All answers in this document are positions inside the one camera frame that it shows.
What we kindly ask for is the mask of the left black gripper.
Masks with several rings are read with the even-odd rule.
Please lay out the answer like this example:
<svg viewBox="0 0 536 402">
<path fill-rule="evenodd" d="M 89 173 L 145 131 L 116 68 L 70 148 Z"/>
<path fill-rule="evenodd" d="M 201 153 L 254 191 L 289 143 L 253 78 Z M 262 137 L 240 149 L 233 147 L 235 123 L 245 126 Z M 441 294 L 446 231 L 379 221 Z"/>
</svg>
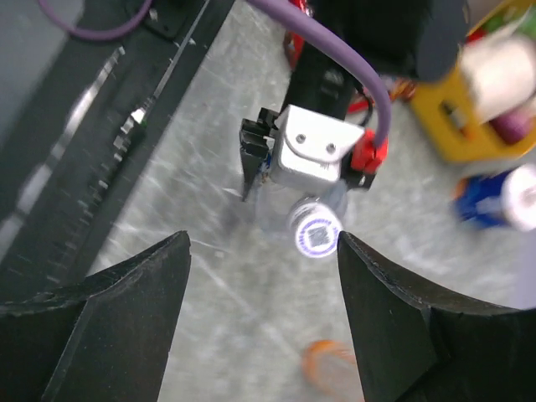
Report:
<svg viewBox="0 0 536 402">
<path fill-rule="evenodd" d="M 358 103 L 361 106 L 358 110 L 369 110 L 369 98 L 364 94 L 360 82 L 318 49 L 308 43 L 302 43 L 301 49 L 298 49 L 293 41 L 285 41 L 283 49 L 291 66 L 283 108 L 299 106 L 343 120 L 349 112 L 356 110 L 353 98 L 360 95 Z M 248 198 L 255 177 L 269 154 L 267 140 L 274 138 L 272 131 L 276 129 L 277 117 L 277 112 L 261 108 L 255 121 L 243 119 L 241 122 L 239 139 L 243 201 Z M 352 169 L 341 173 L 348 190 L 368 191 L 375 177 L 375 173 Z"/>
</svg>

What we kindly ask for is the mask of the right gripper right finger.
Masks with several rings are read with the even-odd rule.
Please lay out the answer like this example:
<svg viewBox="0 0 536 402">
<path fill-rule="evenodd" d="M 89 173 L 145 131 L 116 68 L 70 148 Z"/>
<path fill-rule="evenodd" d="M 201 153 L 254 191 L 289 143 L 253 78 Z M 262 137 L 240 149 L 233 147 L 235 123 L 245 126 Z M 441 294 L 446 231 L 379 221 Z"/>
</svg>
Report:
<svg viewBox="0 0 536 402">
<path fill-rule="evenodd" d="M 534 310 L 447 289 L 348 232 L 338 269 L 367 401 L 534 400 Z"/>
</svg>

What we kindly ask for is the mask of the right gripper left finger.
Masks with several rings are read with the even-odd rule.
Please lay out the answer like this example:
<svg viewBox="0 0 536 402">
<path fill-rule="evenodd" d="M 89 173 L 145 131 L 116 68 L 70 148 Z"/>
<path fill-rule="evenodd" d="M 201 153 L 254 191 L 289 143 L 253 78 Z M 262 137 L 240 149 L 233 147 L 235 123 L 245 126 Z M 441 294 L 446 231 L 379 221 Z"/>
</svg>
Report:
<svg viewBox="0 0 536 402">
<path fill-rule="evenodd" d="M 82 282 L 4 302 L 2 400 L 157 400 L 190 266 L 179 231 Z"/>
</svg>

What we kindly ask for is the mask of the white bottle cap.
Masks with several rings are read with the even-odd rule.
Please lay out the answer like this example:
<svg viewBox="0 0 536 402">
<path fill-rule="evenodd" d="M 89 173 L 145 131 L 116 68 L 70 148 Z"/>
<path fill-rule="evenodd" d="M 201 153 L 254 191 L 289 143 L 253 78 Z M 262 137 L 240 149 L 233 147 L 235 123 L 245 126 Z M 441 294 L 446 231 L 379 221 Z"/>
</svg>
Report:
<svg viewBox="0 0 536 402">
<path fill-rule="evenodd" d="M 336 251 L 343 226 L 336 213 L 320 200 L 299 201 L 287 221 L 295 247 L 306 258 L 321 259 Z"/>
</svg>

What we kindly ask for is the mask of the crushed clear plastic bottle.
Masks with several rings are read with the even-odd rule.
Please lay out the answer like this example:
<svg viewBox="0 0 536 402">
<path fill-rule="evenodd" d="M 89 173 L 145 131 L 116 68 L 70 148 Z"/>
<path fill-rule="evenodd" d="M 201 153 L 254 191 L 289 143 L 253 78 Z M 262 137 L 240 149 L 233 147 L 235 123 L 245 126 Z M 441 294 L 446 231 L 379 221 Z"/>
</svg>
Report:
<svg viewBox="0 0 536 402">
<path fill-rule="evenodd" d="M 281 186 L 268 177 L 258 176 L 248 198 L 254 205 L 255 222 L 271 237 L 287 237 L 291 228 L 291 212 L 300 204 L 317 202 L 330 208 L 343 220 L 348 207 L 348 188 L 339 181 L 320 194 L 306 194 Z"/>
</svg>

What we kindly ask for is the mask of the orange juice bottle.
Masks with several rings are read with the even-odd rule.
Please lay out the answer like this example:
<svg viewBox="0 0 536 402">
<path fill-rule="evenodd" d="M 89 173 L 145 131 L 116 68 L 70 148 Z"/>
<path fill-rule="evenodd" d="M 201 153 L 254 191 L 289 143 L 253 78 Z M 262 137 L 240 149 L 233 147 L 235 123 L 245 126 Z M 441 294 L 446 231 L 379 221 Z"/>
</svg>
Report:
<svg viewBox="0 0 536 402">
<path fill-rule="evenodd" d="M 331 340 L 310 343 L 301 358 L 307 381 L 334 401 L 364 401 L 353 352 Z"/>
</svg>

